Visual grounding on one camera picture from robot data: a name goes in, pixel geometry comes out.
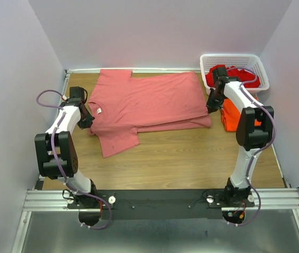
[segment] wooden tabletop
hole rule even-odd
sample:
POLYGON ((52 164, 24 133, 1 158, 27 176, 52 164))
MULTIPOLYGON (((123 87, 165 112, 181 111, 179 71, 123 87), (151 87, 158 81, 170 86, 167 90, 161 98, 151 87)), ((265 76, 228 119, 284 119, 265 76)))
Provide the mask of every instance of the wooden tabletop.
MULTIPOLYGON (((160 74, 133 73, 133 77, 154 75, 160 74)), ((90 95, 98 77, 71 74, 66 95, 72 86, 81 86, 90 95)), ((235 167, 238 144, 235 133, 224 130, 220 112, 212 113, 211 120, 210 129, 139 133, 140 145, 108 158, 102 157, 97 136, 75 127, 72 138, 79 169, 98 189, 223 188, 235 167)), ((284 187, 272 148, 260 155, 252 182, 257 188, 284 187)), ((63 189, 63 185, 46 178, 43 189, 63 189)))

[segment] white plastic basket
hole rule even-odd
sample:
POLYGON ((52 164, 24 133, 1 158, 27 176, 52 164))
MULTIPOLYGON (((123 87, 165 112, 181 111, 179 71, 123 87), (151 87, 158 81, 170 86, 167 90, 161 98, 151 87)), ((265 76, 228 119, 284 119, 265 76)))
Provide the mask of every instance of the white plastic basket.
POLYGON ((270 84, 265 73, 265 69, 259 57, 254 54, 203 54, 200 57, 201 73, 204 86, 206 87, 207 94, 210 94, 210 87, 207 84, 206 74, 209 70, 219 64, 224 64, 226 67, 246 67, 252 70, 259 76, 261 82, 258 88, 247 88, 252 94, 256 95, 259 91, 265 91, 269 89, 270 84))

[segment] dark gray panel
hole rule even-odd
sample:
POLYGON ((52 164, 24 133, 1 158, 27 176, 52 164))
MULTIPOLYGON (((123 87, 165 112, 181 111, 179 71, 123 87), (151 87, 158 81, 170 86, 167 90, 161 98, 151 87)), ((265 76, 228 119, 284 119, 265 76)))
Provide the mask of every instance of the dark gray panel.
POLYGON ((291 210, 262 211, 239 228, 210 219, 116 220, 98 231, 81 228, 73 212, 36 212, 23 252, 299 253, 299 233, 291 210))

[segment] purple cable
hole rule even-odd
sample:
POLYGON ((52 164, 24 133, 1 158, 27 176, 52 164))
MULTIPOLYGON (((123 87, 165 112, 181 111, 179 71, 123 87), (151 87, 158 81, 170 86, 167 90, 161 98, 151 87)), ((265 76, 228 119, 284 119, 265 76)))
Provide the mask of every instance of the purple cable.
POLYGON ((253 80, 251 80, 251 81, 245 81, 245 82, 241 83, 240 86, 239 86, 239 89, 242 91, 242 93, 244 94, 244 96, 246 96, 251 101, 252 104, 254 104, 258 108, 260 108, 269 117, 269 119, 270 119, 270 121, 272 123, 272 126, 273 126, 273 134, 272 134, 272 138, 271 138, 270 142, 265 147, 260 148, 255 153, 253 153, 253 155, 251 156, 251 158, 249 160, 248 169, 247 169, 246 174, 245 174, 247 183, 254 190, 254 192, 256 193, 256 195, 258 197, 258 209, 257 209, 256 213, 254 214, 254 216, 250 220, 248 220, 247 222, 244 222, 244 223, 241 223, 241 224, 235 224, 235 223, 229 222, 232 225, 241 227, 241 226, 248 225, 249 223, 251 223, 252 221, 254 221, 257 218, 257 216, 259 215, 260 211, 261 211, 261 207, 262 207, 261 196, 259 195, 259 193, 256 190, 256 188, 250 182, 249 173, 250 173, 250 170, 251 170, 251 166, 252 166, 252 164, 254 162, 254 158, 255 158, 254 156, 257 155, 258 153, 262 152, 263 150, 267 149, 268 147, 270 147, 272 145, 272 143, 274 142, 274 140, 276 138, 276 125, 275 125, 275 121, 274 121, 273 117, 271 116, 271 114, 263 106, 261 106, 259 103, 256 103, 250 97, 250 95, 246 92, 246 89, 244 88, 244 84, 255 82, 257 80, 257 75, 253 71, 251 71, 249 69, 246 69, 244 67, 232 67, 231 69, 228 69, 227 71, 234 70, 234 69, 242 69, 242 70, 248 71, 248 72, 250 72, 250 73, 252 73, 252 74, 255 75, 255 78, 253 80))
MULTIPOLYGON (((46 92, 55 92, 55 93, 59 94, 60 96, 62 96, 62 94, 61 94, 60 92, 58 92, 58 91, 55 91, 55 90, 45 90, 45 91, 41 92, 41 93, 37 96, 37 98, 36 98, 36 102, 37 102, 37 104, 39 104, 39 105, 41 105, 41 106, 44 106, 44 107, 57 108, 57 109, 59 109, 59 110, 64 110, 62 107, 57 106, 57 105, 49 105, 49 104, 43 104, 43 103, 39 102, 39 98, 40 98, 40 96, 43 95, 43 94, 46 93, 46 92)), ((91 226, 88 226, 88 225, 86 225, 86 224, 84 224, 84 223, 82 223, 82 225, 83 225, 84 227, 87 227, 87 228, 90 228, 90 229, 103 229, 103 228, 106 228, 106 227, 109 226, 109 224, 110 224, 111 221, 112 221, 112 209, 111 209, 111 207, 109 206, 109 204, 108 204, 104 199, 99 198, 98 196, 94 196, 94 195, 91 195, 91 194, 89 194, 89 193, 86 193, 86 192, 83 192, 83 191, 79 191, 79 190, 77 190, 77 189, 71 187, 69 184, 67 184, 67 176, 66 176, 66 173, 65 173, 63 167, 61 166, 59 157, 58 157, 58 155, 57 155, 57 153, 56 153, 55 143, 54 143, 55 133, 56 133, 56 131, 57 131, 59 125, 61 124, 61 122, 64 120, 65 115, 66 115, 66 113, 63 112, 61 118, 60 118, 59 121, 57 122, 56 127, 54 128, 54 130, 53 130, 53 132, 52 132, 52 134, 51 134, 51 148, 52 148, 52 152, 53 152, 53 156, 54 156, 55 162, 56 162, 56 164, 58 165, 58 168, 59 168, 59 170, 60 170, 60 173, 61 173, 61 175, 63 176, 63 178, 64 178, 64 180, 65 180, 65 184, 66 184, 66 186, 67 186, 71 191, 74 191, 75 193, 80 193, 80 194, 82 194, 82 195, 85 195, 85 196, 91 197, 91 198, 93 198, 93 199, 97 199, 97 200, 99 200, 99 201, 102 201, 102 202, 107 206, 107 208, 108 208, 108 211, 109 211, 109 218, 108 218, 108 222, 107 222, 105 225, 103 225, 103 226, 101 226, 101 227, 91 227, 91 226)))

